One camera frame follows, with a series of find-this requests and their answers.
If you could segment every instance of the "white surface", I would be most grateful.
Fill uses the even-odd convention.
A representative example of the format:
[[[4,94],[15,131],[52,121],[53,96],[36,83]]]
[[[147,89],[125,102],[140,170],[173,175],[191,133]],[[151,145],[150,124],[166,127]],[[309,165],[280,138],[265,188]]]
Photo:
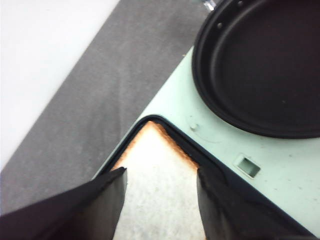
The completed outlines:
[[[320,138],[264,137],[224,122],[201,100],[193,82],[191,58],[192,50],[137,121],[148,115],[163,116],[320,237]],[[236,166],[240,156],[261,168],[254,178]]]
[[[136,135],[117,167],[127,168],[114,240],[201,240],[197,167],[153,122]]]
[[[1,169],[118,1],[1,1]]]

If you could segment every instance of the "gray floor mat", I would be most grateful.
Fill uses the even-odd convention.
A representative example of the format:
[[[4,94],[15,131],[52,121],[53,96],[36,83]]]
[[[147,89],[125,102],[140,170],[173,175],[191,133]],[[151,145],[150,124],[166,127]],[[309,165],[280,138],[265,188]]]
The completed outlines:
[[[207,14],[189,0],[121,0],[1,172],[1,213],[90,180]]]

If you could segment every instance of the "nonstick pan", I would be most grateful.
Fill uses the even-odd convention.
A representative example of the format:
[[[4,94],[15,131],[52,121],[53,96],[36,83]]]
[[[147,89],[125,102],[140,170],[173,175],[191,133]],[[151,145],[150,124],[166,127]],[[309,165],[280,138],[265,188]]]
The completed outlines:
[[[320,137],[320,0],[222,0],[195,41],[205,104],[242,130]]]

